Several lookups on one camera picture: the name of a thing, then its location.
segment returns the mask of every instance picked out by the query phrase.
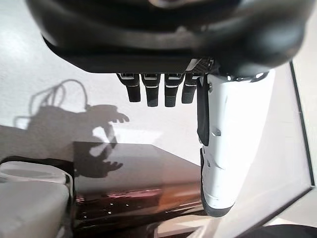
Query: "white cushion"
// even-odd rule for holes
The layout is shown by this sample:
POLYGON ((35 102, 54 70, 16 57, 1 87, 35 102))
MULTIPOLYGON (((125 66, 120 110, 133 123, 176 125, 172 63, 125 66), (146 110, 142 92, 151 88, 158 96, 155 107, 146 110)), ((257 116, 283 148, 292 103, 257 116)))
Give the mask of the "white cushion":
POLYGON ((0 238, 54 238, 69 191, 60 183, 0 183, 0 238))

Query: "white casing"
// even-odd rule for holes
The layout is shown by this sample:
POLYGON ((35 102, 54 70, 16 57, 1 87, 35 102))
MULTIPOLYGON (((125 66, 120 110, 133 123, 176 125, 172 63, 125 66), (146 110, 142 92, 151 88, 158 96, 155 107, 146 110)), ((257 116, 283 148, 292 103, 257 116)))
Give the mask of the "white casing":
POLYGON ((0 165, 0 182, 46 181, 66 183, 65 172, 56 167, 10 161, 0 165))
POLYGON ((232 207, 256 156, 275 71, 257 82, 208 75, 210 137, 203 146, 203 194, 214 209, 232 207))

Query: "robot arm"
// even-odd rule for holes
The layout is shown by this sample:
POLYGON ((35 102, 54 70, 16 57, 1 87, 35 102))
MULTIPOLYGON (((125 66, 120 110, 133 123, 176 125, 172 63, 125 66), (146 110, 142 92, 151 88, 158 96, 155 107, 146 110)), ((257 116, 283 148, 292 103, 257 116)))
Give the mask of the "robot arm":
POLYGON ((211 216, 233 206, 262 135, 272 68, 300 48, 314 0, 27 0, 47 46, 93 73, 117 73, 130 102, 140 83, 149 107, 197 88, 203 143, 202 202, 211 216))
POLYGON ((258 78, 237 80, 207 75, 198 82, 201 197, 205 211, 213 217, 225 215, 233 206, 255 158, 274 70, 258 78))

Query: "black robotic finger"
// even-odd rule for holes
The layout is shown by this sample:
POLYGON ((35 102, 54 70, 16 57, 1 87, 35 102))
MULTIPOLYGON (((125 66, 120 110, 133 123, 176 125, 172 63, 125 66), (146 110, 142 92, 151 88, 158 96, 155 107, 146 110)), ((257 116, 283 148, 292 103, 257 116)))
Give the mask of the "black robotic finger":
POLYGON ((140 76, 132 73, 117 73, 120 82, 126 86, 131 103, 141 101, 140 76))
POLYGON ((148 107, 157 107, 159 103, 159 81, 160 74, 141 74, 142 82, 147 93, 148 107))
POLYGON ((182 92, 182 103, 189 104, 193 102, 194 94, 197 89, 197 79, 199 75, 187 73, 182 92))
POLYGON ((175 107, 176 94, 178 86, 182 83, 184 79, 184 74, 180 73, 170 73, 165 74, 165 106, 175 107))

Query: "white wall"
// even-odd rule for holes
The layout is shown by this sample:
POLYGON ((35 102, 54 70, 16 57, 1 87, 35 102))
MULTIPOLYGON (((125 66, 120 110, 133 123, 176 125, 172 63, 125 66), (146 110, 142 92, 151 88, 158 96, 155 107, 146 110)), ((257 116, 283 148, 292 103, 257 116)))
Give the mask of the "white wall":
POLYGON ((304 44, 294 58, 294 68, 302 103, 307 137, 317 181, 317 9, 306 27, 304 44))
MULTIPOLYGON (((152 144, 198 165, 195 104, 182 105, 178 94, 177 106, 165 108, 163 85, 159 107, 146 106, 144 89, 141 103, 129 103, 125 87, 114 74, 86 73, 55 56, 41 39, 23 0, 0 1, 0 159, 20 155, 72 160, 73 141, 107 142, 112 136, 108 139, 101 126, 108 130, 113 126, 118 143, 152 144), (29 114, 32 96, 67 79, 81 82, 88 103, 100 106, 86 112, 82 89, 69 82, 64 84, 66 94, 61 106, 53 106, 50 98, 39 110, 43 93, 33 97, 29 114), (111 122, 126 116, 129 122, 111 122), (14 127, 16 117, 19 119, 14 127)), ((288 65, 284 65, 276 70, 259 151, 238 201, 211 228, 218 237, 233 237, 309 185, 292 78, 288 65)))

